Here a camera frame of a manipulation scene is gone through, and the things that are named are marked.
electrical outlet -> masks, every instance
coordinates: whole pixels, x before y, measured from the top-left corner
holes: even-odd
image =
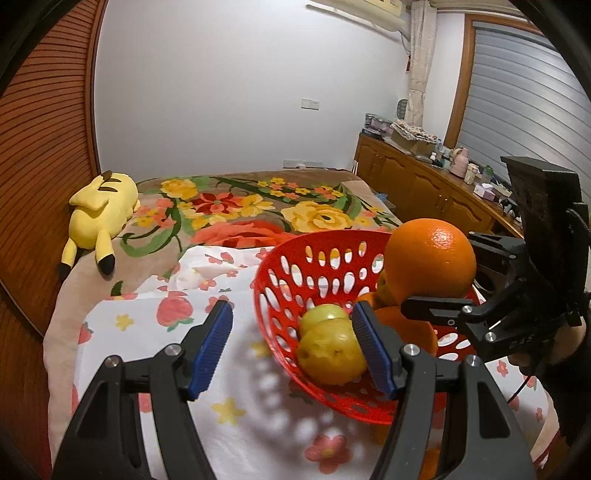
[[[306,110],[319,110],[320,102],[317,102],[316,100],[308,100],[307,98],[302,98],[301,107]]]
[[[324,164],[321,161],[308,160],[284,160],[283,168],[322,168]]]

pikachu plush toy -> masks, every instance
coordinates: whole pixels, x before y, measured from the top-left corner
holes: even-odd
[[[96,264],[103,275],[115,269],[111,239],[139,209],[138,188],[123,173],[106,171],[71,199],[75,206],[70,219],[69,238],[61,254],[59,275],[64,281],[70,274],[78,249],[95,249]]]

pink thermos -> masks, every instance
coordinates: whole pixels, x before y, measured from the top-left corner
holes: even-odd
[[[461,179],[464,178],[466,170],[468,169],[468,164],[470,163],[470,160],[468,159],[468,149],[465,147],[457,148],[453,151],[452,157],[453,162],[449,171]]]

window blind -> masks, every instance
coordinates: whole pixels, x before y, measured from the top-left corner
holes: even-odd
[[[591,205],[591,102],[544,37],[475,22],[474,67],[458,146],[509,179],[501,156],[528,156],[579,174]]]

wooden dresser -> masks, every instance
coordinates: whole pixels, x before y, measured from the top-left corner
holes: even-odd
[[[521,228],[502,214],[500,205],[474,195],[474,186],[446,170],[405,155],[387,143],[359,135],[357,175],[374,190],[387,193],[403,222],[439,218],[462,232],[523,238]]]

